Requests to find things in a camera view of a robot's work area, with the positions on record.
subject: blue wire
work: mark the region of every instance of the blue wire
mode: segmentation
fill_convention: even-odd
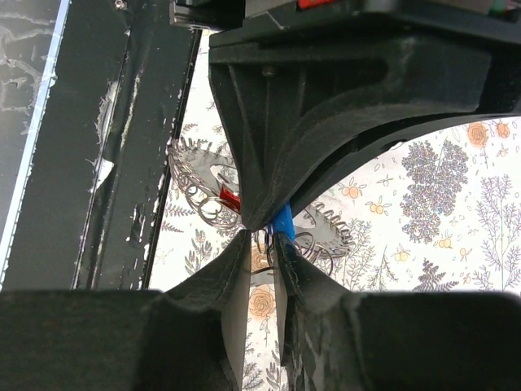
[[[272,234],[283,232],[291,241],[295,240],[295,226],[293,225],[293,216],[289,202],[277,213],[268,229]]]

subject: screw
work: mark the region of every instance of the screw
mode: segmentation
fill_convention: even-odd
[[[127,3],[124,0],[115,0],[114,1],[114,7],[118,11],[124,11],[127,9]]]
[[[272,65],[266,65],[262,68],[262,76],[273,77],[277,75],[277,69]]]

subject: floral patterned background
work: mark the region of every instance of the floral patterned background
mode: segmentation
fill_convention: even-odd
[[[396,145],[320,197],[352,231],[332,277],[361,291],[521,293],[518,118],[440,130]],[[208,34],[197,59],[183,135],[230,154],[208,85]],[[167,290],[235,235],[206,225],[172,184],[151,288]],[[266,267],[252,246],[252,270]],[[273,284],[252,287],[243,389],[285,390]]]

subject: red component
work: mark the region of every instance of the red component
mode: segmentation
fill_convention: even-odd
[[[328,2],[335,2],[336,0],[299,0],[299,8],[305,10],[306,8],[312,8],[327,4]]]
[[[221,194],[219,198],[224,201],[224,204],[237,213],[241,213],[241,200],[238,195],[235,195],[230,189],[221,187]]]

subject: black plastic bracket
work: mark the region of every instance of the black plastic bracket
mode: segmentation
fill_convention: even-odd
[[[239,172],[243,224],[253,231],[287,201],[296,215],[398,142],[521,113],[521,46],[409,24],[353,31],[347,16],[320,34],[322,11],[299,35],[288,32],[296,27],[287,16],[265,42],[247,42],[253,21],[211,37],[212,92]],[[313,12],[294,10],[294,19]]]
[[[354,293],[274,238],[291,391],[516,389],[521,303],[500,293]]]
[[[0,293],[0,389],[239,391],[251,245],[166,293]]]

